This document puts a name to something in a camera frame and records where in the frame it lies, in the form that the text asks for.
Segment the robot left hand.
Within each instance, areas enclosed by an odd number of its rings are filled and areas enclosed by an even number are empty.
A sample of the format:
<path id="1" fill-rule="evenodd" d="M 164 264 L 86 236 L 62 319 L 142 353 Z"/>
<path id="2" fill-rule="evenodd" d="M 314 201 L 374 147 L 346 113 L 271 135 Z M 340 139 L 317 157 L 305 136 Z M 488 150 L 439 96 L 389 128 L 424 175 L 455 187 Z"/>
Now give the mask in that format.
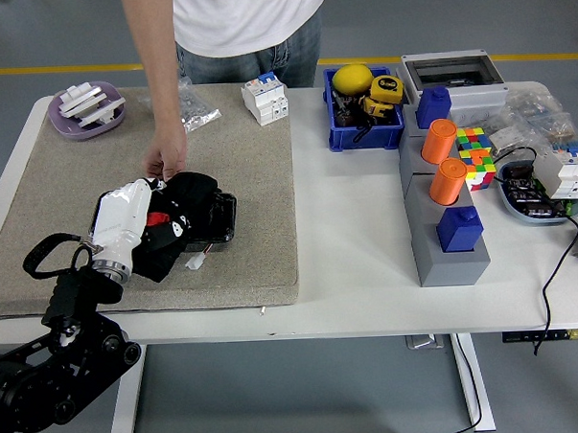
<path id="1" fill-rule="evenodd" d="M 164 248 L 190 228 L 170 199 L 167 206 L 152 211 L 150 204 L 163 200 L 167 185 L 154 178 L 138 179 L 123 188 L 103 194 L 93 217 L 91 241 L 97 249 L 93 268 L 118 284 L 128 281 L 133 270 L 132 252 Z"/>

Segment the person's right hand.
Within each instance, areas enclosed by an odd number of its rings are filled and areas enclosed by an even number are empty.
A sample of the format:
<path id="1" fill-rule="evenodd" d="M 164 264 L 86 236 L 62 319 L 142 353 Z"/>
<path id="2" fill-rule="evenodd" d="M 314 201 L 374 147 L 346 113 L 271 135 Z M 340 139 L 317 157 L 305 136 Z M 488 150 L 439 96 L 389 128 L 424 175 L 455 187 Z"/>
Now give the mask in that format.
<path id="1" fill-rule="evenodd" d="M 147 177 L 167 182 L 186 166 L 187 134 L 184 126 L 157 128 L 143 161 Z"/>

